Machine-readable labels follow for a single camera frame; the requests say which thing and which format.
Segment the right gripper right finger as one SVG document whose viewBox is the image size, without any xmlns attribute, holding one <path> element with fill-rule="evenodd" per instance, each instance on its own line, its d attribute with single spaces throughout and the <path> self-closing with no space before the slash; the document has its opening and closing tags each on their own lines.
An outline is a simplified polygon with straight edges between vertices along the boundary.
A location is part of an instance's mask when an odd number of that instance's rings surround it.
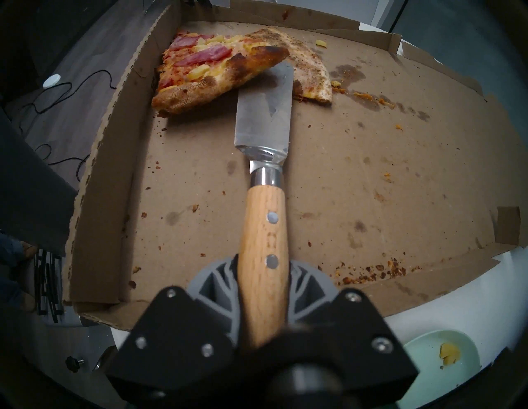
<svg viewBox="0 0 528 409">
<path fill-rule="evenodd" d="M 287 322 L 322 335 L 343 391 L 360 403 L 401 399 L 419 371 L 368 296 L 305 262 L 292 260 L 289 274 Z"/>
</svg>

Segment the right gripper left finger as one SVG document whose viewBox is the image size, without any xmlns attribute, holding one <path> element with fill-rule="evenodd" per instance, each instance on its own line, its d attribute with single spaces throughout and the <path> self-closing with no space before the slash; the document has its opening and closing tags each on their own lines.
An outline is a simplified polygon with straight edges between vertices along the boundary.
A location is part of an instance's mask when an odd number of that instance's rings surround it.
<svg viewBox="0 0 528 409">
<path fill-rule="evenodd" d="M 229 388 L 241 324 L 237 260 L 154 298 L 106 370 L 121 398 L 211 398 Z"/>
</svg>

